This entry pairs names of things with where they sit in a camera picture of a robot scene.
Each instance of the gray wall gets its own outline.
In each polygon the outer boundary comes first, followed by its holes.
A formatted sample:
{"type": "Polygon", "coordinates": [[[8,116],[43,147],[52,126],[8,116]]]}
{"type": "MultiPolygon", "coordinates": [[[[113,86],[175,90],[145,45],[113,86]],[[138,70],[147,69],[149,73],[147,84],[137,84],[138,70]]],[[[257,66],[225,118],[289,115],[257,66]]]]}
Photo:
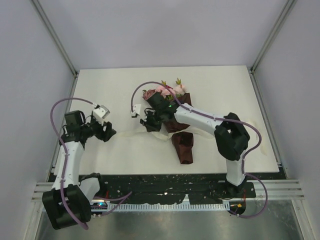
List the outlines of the gray wall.
{"type": "Polygon", "coordinates": [[[320,1],[299,0],[256,73],[284,163],[320,228],[320,1]]]}
{"type": "Polygon", "coordinates": [[[251,66],[286,0],[40,0],[77,69],[251,66]]]}
{"type": "Polygon", "coordinates": [[[28,0],[2,1],[0,23],[0,238],[21,240],[57,141],[50,108],[73,76],[28,0]]]}

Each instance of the brown wrapping paper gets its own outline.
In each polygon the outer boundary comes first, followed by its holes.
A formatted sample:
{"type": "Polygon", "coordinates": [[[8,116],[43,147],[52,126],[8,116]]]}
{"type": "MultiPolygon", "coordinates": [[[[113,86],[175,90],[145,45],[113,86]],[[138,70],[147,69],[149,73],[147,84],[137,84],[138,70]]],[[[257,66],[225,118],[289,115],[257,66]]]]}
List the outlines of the brown wrapping paper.
{"type": "MultiPolygon", "coordinates": [[[[190,93],[185,93],[178,97],[178,100],[185,104],[191,104],[190,93]]],[[[175,119],[167,121],[164,126],[168,133],[174,133],[185,130],[189,127],[188,124],[178,123],[175,119]]],[[[192,147],[194,146],[194,135],[190,132],[178,132],[173,134],[171,138],[172,144],[175,147],[176,153],[181,164],[192,164],[194,162],[192,155],[192,147]]]]}

